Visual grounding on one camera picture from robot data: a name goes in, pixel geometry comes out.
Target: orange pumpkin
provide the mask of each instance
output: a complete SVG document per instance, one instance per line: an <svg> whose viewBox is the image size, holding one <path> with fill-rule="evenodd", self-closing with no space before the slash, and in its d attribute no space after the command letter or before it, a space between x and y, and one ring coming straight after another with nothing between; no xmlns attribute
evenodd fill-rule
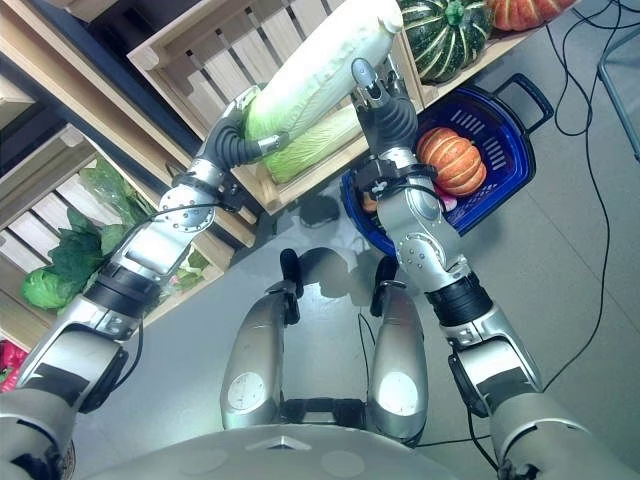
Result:
<svg viewBox="0 0 640 480"><path fill-rule="evenodd" d="M493 25L500 30L538 27L569 8L574 0L488 0Z"/></svg>
<svg viewBox="0 0 640 480"><path fill-rule="evenodd" d="M451 195L471 195L487 178L478 149L450 128L429 130L418 141L416 153L421 162L436 167L436 184Z"/></svg>

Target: pumpkin stem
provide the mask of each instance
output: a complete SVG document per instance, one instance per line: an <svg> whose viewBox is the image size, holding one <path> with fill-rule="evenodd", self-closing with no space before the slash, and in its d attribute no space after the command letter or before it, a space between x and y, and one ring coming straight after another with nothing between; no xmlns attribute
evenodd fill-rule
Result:
<svg viewBox="0 0 640 480"><path fill-rule="evenodd" d="M447 16L449 25L457 27L462 22L462 17L464 17L464 5L460 0L453 0L447 5L444 14Z"/></svg>

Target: red object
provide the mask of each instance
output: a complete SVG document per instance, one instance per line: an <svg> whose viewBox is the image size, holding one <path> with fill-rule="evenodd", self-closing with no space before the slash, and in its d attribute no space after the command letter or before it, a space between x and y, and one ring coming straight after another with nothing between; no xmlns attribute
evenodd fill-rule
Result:
<svg viewBox="0 0 640 480"><path fill-rule="evenodd" d="M27 358L27 352L7 340L0 341L0 372L8 372L7 377L0 383L0 393L16 388L20 367L25 358Z"/></svg>
<svg viewBox="0 0 640 480"><path fill-rule="evenodd" d="M493 25L500 30L528 30L560 15L574 0L488 0Z"/></svg>

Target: green vegetable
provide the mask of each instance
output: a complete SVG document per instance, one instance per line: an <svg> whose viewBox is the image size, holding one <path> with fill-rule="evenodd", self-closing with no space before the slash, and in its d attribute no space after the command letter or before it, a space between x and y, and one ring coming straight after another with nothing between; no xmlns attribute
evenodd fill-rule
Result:
<svg viewBox="0 0 640 480"><path fill-rule="evenodd" d="M22 296L32 305L43 308L61 308L66 306L82 288L77 283L64 278L44 267L29 273L22 283Z"/></svg>
<svg viewBox="0 0 640 480"><path fill-rule="evenodd" d="M189 255L189 258L187 258L187 262L189 263L189 266L191 268L198 268L200 270L204 270L205 267L209 266L209 262L207 262L207 259L204 258L202 254L195 248L193 249L193 253Z"/></svg>
<svg viewBox="0 0 640 480"><path fill-rule="evenodd" d="M260 140L286 132L295 140L316 124L355 86L351 64L364 58L378 65L402 28L394 0L347 0L289 57L249 107L245 136ZM305 148L321 150L307 138ZM287 178L299 170L289 167Z"/></svg>
<svg viewBox="0 0 640 480"><path fill-rule="evenodd" d="M154 212L103 157L97 156L94 168L83 168L78 173L84 187L98 200L111 205L123 224L132 227Z"/></svg>
<svg viewBox="0 0 640 480"><path fill-rule="evenodd" d="M65 280L82 286L102 263L100 234L86 217L74 209L67 209L67 217L71 230L59 229L60 244L49 251L53 260L52 270Z"/></svg>
<svg viewBox="0 0 640 480"><path fill-rule="evenodd" d="M106 225L100 228L100 251L106 256L120 243L129 231L126 225Z"/></svg>
<svg viewBox="0 0 640 480"><path fill-rule="evenodd" d="M282 150L266 156L264 162L276 183L288 182L360 132L355 109L349 105L311 127Z"/></svg>
<svg viewBox="0 0 640 480"><path fill-rule="evenodd" d="M484 48L493 23L484 0L398 0L422 82L446 82Z"/></svg>

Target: green pumpkin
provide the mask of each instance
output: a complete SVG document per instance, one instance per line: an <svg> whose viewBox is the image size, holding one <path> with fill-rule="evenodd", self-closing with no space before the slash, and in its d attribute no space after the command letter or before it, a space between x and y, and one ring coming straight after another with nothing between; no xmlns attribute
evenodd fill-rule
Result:
<svg viewBox="0 0 640 480"><path fill-rule="evenodd" d="M398 0L423 83L446 82L472 63L491 33L483 0Z"/></svg>

